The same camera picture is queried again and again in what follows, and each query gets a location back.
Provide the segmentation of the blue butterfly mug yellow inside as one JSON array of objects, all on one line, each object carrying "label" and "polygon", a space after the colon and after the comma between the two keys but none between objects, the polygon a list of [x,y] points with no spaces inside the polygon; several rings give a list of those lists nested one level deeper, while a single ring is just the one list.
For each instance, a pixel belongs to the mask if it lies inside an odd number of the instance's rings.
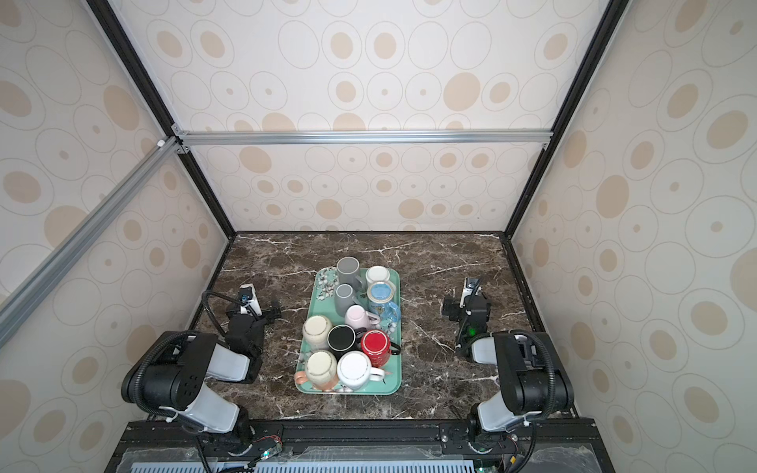
[{"label": "blue butterfly mug yellow inside", "polygon": [[395,289],[390,282],[372,283],[367,290],[368,310],[381,320],[399,323],[401,310],[395,301]]}]

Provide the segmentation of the white mug red inside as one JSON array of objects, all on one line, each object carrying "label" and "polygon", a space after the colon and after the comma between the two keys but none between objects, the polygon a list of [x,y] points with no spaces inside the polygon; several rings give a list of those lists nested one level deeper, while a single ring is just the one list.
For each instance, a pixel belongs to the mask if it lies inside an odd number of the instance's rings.
[{"label": "white mug red inside", "polygon": [[372,266],[365,273],[368,286],[376,283],[390,283],[390,270],[384,266]]}]

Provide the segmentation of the tall dark grey mug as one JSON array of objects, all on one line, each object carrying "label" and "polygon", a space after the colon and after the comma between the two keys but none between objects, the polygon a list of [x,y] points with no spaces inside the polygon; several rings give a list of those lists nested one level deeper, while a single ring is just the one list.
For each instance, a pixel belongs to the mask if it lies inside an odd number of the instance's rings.
[{"label": "tall dark grey mug", "polygon": [[345,256],[336,264],[339,284],[351,286],[357,293],[366,291],[366,280],[361,276],[361,266],[357,258]]}]

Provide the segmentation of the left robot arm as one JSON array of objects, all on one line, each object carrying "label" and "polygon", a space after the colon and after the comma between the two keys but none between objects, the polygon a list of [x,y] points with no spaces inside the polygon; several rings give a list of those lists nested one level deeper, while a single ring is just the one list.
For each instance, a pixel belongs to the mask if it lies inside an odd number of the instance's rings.
[{"label": "left robot arm", "polygon": [[233,298],[207,290],[201,305],[216,332],[164,332],[124,377],[121,397],[149,415],[242,451],[254,436],[248,411],[206,380],[253,384],[263,365],[265,327],[282,317],[282,305],[274,300],[262,307],[252,284]]}]

